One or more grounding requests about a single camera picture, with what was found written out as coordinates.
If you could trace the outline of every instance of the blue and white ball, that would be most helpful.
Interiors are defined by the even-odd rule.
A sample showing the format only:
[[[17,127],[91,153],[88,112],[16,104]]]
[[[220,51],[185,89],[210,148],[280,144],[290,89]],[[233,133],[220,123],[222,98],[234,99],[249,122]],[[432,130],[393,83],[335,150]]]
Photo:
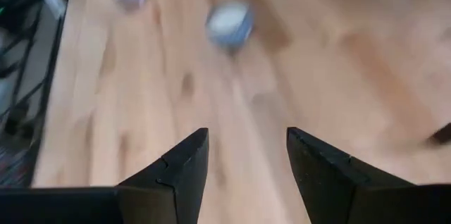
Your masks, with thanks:
[[[231,1],[213,8],[206,20],[209,39],[219,46],[237,48],[249,37],[254,16],[249,4]]]

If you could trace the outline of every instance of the black metal frame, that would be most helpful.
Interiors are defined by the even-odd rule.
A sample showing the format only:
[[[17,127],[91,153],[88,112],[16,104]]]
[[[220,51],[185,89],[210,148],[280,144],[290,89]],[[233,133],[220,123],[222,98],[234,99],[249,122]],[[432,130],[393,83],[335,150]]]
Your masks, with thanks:
[[[28,66],[33,66],[29,65],[28,61],[30,52],[32,51],[33,45],[35,44],[35,35],[40,24],[43,6],[44,3],[42,0],[27,0],[25,4],[19,5],[17,7],[20,11],[19,13],[24,13],[23,11],[29,11],[31,8],[36,9],[37,7],[36,14],[34,14],[34,19],[32,20],[32,24],[25,27],[25,29],[23,29],[22,31],[17,31],[11,43],[6,45],[3,49],[0,49],[0,58],[2,58],[3,56],[7,56],[8,53],[11,52],[11,50],[19,43],[23,41],[26,42],[25,51],[23,55],[18,59],[18,61],[16,61],[13,65],[4,68],[0,72],[0,78],[7,78],[13,73],[17,73],[17,78],[12,86],[13,91],[12,96],[10,96],[10,104],[5,110],[0,113],[0,125],[3,125],[0,127],[0,131],[4,132],[5,130],[8,130],[7,127],[9,125],[13,125],[13,130],[28,130],[31,134],[28,135],[30,138],[27,138],[26,142],[21,142],[19,147],[17,147],[17,142],[7,142],[5,139],[0,138],[0,147],[2,154],[5,151],[9,151],[8,148],[11,148],[11,145],[13,145],[13,151],[11,151],[11,154],[8,154],[9,157],[6,158],[13,159],[13,161],[5,161],[1,159],[0,162],[2,162],[3,166],[7,165],[11,167],[8,169],[16,169],[16,172],[19,173],[14,174],[14,172],[8,171],[8,175],[2,174],[2,182],[4,180],[9,180],[8,182],[1,183],[2,185],[28,187],[32,183],[32,177],[35,171],[35,164],[43,136],[44,121],[47,114],[47,104],[56,67],[56,58],[58,56],[59,44],[61,41],[61,33],[64,23],[64,18],[60,19],[57,23],[51,48],[51,54],[47,63],[47,71],[45,72],[43,80],[32,87],[28,93],[19,98],[19,92],[21,90],[21,86],[23,85],[25,69]],[[17,123],[17,121],[15,121],[16,118],[14,118],[14,113],[16,111],[19,111],[20,113],[20,109],[24,105],[26,105],[33,97],[39,97],[39,107],[36,115],[32,118],[33,124],[30,126],[30,124],[21,125],[20,123]],[[21,155],[23,156],[23,158],[17,161],[16,159],[18,158],[16,158],[15,155]],[[11,179],[4,178],[4,176],[9,175],[11,175]]]

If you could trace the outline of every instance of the black object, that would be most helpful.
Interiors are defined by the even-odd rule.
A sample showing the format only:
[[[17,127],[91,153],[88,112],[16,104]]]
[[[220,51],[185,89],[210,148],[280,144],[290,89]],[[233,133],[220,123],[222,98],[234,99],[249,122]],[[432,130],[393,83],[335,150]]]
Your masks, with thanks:
[[[41,14],[42,4],[42,0],[0,0],[0,27],[8,30],[10,37],[8,38],[9,43],[5,47],[0,47],[0,80],[12,83],[9,85],[12,88],[12,94],[8,97],[11,100],[10,104],[6,110],[0,111],[0,187],[30,186],[42,139],[51,82],[64,23],[64,19],[57,22],[56,32],[53,36],[54,41],[53,44],[50,44],[52,45],[51,54],[47,61],[44,78],[30,90],[26,86],[27,93],[22,94],[25,69],[34,67],[28,59],[30,51],[35,44],[42,47],[40,42],[45,42],[44,39],[35,37],[43,17]],[[23,54],[11,52],[20,43],[26,45]],[[39,103],[37,110],[27,108],[26,116],[15,115],[18,111],[22,113],[23,107],[29,106],[32,102]]]
[[[0,189],[1,222],[195,224],[208,150],[202,128],[115,187]]]
[[[432,136],[434,142],[439,144],[448,143],[451,141],[451,123],[434,133]]]
[[[416,186],[295,127],[291,168],[312,224],[451,223],[451,186]]]

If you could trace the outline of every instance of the wood grain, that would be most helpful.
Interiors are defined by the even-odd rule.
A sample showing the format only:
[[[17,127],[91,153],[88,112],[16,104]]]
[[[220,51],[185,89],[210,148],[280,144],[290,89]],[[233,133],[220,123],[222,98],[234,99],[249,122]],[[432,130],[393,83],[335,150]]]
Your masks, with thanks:
[[[415,183],[451,182],[449,0],[246,0],[231,56],[204,21],[227,0],[69,0],[36,187],[114,185],[199,127],[199,223],[308,223],[285,149],[297,126]]]

